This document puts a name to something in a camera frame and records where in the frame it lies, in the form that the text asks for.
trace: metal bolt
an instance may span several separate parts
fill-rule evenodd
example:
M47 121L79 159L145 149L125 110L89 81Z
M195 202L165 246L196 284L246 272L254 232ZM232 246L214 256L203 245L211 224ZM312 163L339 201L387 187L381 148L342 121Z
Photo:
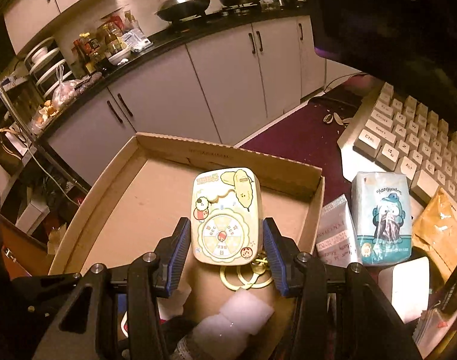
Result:
M302 263L306 263L310 259L310 254L307 253L306 251L300 252L297 254L297 260L299 260Z
M360 264L358 262L354 262L354 263L350 264L350 269L358 274L362 271L362 264Z
M103 264L101 263L97 263L97 264L94 264L90 267L90 270L94 273L94 274L99 274L100 272L102 272L104 270L104 266Z
M142 259L146 262L146 263L150 263L152 262L153 260L155 260L157 258L157 255L155 253L153 253L152 251L144 254L142 256Z

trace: keyboard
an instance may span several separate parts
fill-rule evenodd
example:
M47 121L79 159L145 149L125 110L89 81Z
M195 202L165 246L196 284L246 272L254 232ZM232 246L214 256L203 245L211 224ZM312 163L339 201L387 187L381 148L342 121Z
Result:
M442 186L457 212L457 131L414 97L400 99L385 83L364 98L338 144L350 181L359 171L400 173L419 204Z

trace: black countertop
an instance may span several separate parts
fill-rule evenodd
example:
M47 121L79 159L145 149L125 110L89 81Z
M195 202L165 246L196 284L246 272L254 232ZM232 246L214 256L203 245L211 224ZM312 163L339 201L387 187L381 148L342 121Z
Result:
M143 65L169 50L189 43L196 39L203 38L216 32L229 30L230 28L239 27L245 24L256 23L257 21L280 19L283 17L294 17L308 15L309 10L303 8L293 8L273 11L251 11L242 16L222 16L220 12L207 15L205 21L202 18L190 20L186 22L188 30L183 32L175 32L172 27L168 27L148 38L153 45L135 54L131 53L130 60L122 66L115 67L110 73L105 74L92 87L87 89L82 95L78 96L71 104L69 104L62 112L57 114L49 125L40 133L38 139L47 138L57 130L57 128L75 113L82 105L90 101L95 95L100 93L108 85L118 80L129 71Z

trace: wok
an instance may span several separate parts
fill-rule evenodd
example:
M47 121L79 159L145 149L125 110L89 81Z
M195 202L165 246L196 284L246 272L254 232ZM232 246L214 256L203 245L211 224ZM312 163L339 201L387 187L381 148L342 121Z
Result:
M167 0L157 11L157 16L165 21L178 21L189 16L203 15L210 0Z

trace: cardboard box lid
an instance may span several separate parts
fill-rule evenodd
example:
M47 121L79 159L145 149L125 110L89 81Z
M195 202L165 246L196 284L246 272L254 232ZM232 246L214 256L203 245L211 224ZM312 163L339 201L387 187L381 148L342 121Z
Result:
M98 262L119 266L155 249L181 216L190 217L195 177L228 167L252 169L260 182L264 216L272 216L280 232L293 238L301 250L312 252L324 200L321 169L219 144L138 133L90 190L50 273L85 273ZM228 280L240 285L235 269L229 270L233 273L228 272ZM185 314L196 322L217 314L233 294L223 286L219 272L219 266L200 263L189 251L182 280L192 293ZM282 298L274 285L251 291L276 310L253 340L250 358L266 359L287 326L293 301Z

